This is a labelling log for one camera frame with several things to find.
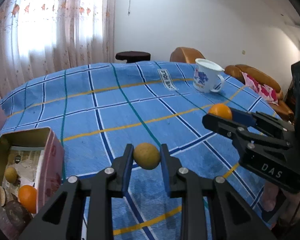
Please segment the small orange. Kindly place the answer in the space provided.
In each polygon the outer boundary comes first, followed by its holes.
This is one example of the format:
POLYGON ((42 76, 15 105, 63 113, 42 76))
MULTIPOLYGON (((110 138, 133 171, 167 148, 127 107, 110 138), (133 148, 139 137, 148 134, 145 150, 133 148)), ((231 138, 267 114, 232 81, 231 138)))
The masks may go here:
POLYGON ((225 104, 214 104, 208 111, 209 114, 221 117, 223 119, 232 120, 232 111, 230 107, 225 104))
POLYGON ((30 185, 23 185, 18 191, 19 202, 30 213, 37 212, 37 190, 30 185))

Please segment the purple beet root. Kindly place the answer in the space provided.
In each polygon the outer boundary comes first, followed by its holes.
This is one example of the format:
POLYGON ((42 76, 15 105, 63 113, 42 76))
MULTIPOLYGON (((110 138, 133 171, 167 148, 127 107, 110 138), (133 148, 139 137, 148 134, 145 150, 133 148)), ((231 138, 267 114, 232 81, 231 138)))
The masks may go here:
POLYGON ((0 229, 7 239, 18 239, 33 216, 18 201, 9 201, 0 211, 0 229))

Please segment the small green-yellow fruit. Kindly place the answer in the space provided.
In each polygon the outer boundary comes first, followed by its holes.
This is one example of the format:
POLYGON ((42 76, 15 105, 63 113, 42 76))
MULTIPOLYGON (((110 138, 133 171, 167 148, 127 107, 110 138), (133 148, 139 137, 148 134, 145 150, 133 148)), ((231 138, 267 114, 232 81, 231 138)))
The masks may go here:
POLYGON ((145 170, 155 169, 161 160, 158 149, 147 142, 140 143, 133 151, 135 162, 145 170))

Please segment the pink floral cushion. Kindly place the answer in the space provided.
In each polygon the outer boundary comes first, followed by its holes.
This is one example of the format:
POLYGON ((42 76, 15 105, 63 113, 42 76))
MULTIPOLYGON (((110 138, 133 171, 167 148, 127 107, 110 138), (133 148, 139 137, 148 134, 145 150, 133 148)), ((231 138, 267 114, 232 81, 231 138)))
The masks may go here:
POLYGON ((276 92, 268 85, 262 85, 249 74, 242 72, 245 85, 251 88, 255 93, 262 97, 267 103, 278 105, 276 92))

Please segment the brown leather sofa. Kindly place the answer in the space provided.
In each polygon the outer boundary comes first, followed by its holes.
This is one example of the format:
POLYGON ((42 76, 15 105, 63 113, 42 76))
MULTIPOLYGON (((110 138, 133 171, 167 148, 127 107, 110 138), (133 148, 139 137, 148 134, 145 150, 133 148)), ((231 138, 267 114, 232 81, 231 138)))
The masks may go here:
POLYGON ((261 96, 283 120, 293 121, 294 113, 284 102, 283 91, 272 77, 245 64, 229 65, 225 73, 261 96))

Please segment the white printed mug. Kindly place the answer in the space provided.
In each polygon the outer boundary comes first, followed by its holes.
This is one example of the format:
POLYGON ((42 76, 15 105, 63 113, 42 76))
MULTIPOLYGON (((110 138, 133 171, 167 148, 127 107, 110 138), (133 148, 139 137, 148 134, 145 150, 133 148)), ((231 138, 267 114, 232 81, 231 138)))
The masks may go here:
POLYGON ((195 59, 193 86, 203 93, 218 93, 224 85, 224 77, 221 75, 224 69, 209 60, 195 59))

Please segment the pink metal tin box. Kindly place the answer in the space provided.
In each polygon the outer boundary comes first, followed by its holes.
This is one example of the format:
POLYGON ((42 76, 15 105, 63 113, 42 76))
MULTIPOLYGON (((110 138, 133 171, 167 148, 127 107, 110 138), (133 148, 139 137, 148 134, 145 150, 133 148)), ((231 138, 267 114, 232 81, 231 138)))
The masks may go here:
POLYGON ((64 149, 49 127, 0 136, 0 239, 18 239, 58 190, 64 149))

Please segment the printed paper in tin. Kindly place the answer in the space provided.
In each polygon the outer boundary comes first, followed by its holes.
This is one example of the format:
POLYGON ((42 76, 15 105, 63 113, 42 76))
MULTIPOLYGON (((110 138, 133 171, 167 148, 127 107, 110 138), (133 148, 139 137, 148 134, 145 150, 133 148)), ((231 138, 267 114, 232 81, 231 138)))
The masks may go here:
POLYGON ((23 185, 30 185, 38 189, 43 160, 43 147, 11 146, 4 172, 6 168, 12 166, 16 169, 18 178, 14 184, 11 184, 5 179, 5 176, 3 177, 1 186, 5 189, 8 201, 18 199, 18 191, 23 185))

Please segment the dark round stool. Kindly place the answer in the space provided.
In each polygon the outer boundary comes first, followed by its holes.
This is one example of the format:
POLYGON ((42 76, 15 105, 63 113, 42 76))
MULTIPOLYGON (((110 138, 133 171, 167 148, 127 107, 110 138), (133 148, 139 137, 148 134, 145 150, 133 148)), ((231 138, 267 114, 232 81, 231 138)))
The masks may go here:
POLYGON ((139 61, 150 61, 151 54, 144 51, 122 51, 115 55, 119 61, 126 60, 126 63, 136 63, 139 61))

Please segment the floral sheer curtain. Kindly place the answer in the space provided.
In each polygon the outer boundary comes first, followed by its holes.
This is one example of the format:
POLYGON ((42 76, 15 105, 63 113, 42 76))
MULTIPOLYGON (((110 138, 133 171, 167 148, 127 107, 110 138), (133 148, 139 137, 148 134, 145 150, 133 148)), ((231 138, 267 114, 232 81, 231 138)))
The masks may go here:
POLYGON ((4 0, 0 98, 26 82, 114 61, 115 0, 4 0))

